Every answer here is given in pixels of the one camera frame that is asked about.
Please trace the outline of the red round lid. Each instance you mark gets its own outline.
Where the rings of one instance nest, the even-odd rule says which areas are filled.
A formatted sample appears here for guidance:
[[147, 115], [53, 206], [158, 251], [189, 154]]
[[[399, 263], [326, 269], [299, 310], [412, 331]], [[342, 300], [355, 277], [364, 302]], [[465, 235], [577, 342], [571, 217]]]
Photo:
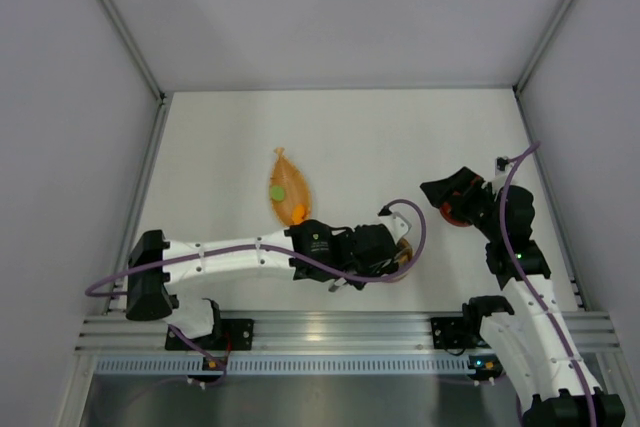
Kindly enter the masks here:
[[449, 224], [455, 226], [455, 227], [461, 227], [461, 228], [466, 228], [466, 227], [470, 227], [471, 223], [465, 221], [465, 220], [460, 220], [459, 218], [455, 217], [452, 213], [452, 207], [450, 206], [449, 203], [443, 203], [440, 207], [439, 207], [439, 212], [441, 214], [441, 216], [443, 217], [443, 219], [448, 222]]

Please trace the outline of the orange food chunk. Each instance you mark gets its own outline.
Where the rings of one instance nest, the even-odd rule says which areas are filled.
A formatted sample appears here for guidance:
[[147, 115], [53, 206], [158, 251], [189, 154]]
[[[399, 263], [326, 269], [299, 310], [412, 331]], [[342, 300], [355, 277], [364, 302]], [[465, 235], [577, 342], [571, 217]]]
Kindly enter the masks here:
[[306, 220], [307, 209], [304, 204], [298, 204], [291, 213], [291, 222], [293, 225], [299, 225]]

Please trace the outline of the green round food piece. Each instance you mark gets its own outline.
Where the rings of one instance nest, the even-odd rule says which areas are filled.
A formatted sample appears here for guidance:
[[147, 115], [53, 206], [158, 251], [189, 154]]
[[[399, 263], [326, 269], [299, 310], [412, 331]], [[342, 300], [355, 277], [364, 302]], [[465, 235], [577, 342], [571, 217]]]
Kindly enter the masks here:
[[269, 195], [273, 201], [282, 202], [285, 199], [286, 193], [280, 185], [272, 185], [269, 189]]

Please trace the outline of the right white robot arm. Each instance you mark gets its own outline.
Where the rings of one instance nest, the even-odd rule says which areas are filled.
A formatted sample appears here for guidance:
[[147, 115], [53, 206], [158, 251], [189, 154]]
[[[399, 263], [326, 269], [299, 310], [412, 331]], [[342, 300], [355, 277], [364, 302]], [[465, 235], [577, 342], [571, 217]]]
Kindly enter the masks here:
[[486, 238], [497, 296], [462, 307], [466, 336], [488, 345], [517, 393], [524, 426], [620, 426], [626, 411], [585, 365], [559, 309], [551, 269], [532, 237], [534, 196], [485, 181], [467, 167], [424, 182], [430, 205], [452, 225]]

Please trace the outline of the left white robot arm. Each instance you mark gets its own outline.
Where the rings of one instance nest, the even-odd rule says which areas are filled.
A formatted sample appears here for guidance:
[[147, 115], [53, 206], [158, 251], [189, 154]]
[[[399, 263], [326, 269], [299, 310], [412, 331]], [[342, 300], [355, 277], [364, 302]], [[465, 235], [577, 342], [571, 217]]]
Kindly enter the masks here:
[[409, 259], [410, 223], [398, 214], [354, 228], [307, 220], [275, 233], [226, 242], [172, 241], [161, 230], [142, 234], [129, 255], [125, 317], [165, 321], [189, 339], [218, 334], [215, 285], [279, 278], [350, 285], [397, 273]]

